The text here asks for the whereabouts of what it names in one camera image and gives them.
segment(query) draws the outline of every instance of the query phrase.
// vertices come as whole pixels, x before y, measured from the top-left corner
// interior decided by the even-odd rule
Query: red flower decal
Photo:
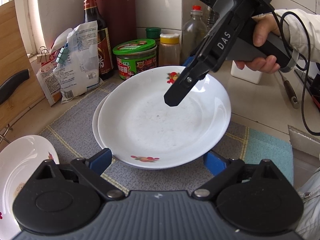
[[[137,157],[132,155],[131,158],[134,158],[137,161],[141,161],[144,163],[155,163],[156,161],[160,160],[160,158],[152,158],[152,157]]]
[[[167,79],[169,80],[167,81],[167,83],[173,84],[178,79],[179,76],[180,76],[180,73],[177,73],[177,72],[168,73]]]

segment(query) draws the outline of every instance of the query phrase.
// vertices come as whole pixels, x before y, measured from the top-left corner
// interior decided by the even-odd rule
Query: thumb
[[[255,20],[258,23],[253,32],[253,44],[261,47],[266,42],[268,34],[275,29],[276,22],[273,15],[255,18]]]

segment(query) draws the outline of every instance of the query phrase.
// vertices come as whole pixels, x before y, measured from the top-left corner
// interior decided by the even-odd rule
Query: green lid
[[[159,39],[161,34],[161,28],[150,27],[146,28],[147,38],[148,39]]]
[[[116,46],[113,49],[115,55],[126,55],[136,52],[145,51],[153,48],[156,45],[155,40],[152,39],[138,39],[134,41],[127,41]]]

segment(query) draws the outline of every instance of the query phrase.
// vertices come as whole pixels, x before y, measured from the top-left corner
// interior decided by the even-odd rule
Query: clear plastic bottle with red cap
[[[201,6],[194,5],[191,10],[191,18],[182,28],[181,57],[183,64],[190,53],[200,44],[203,37],[208,33],[208,28],[202,21]]]

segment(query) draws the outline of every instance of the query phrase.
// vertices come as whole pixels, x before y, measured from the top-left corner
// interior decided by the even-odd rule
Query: red bottle cap
[[[199,6],[199,5],[194,5],[194,6],[192,7],[192,9],[193,9],[194,11],[201,11],[201,6]]]

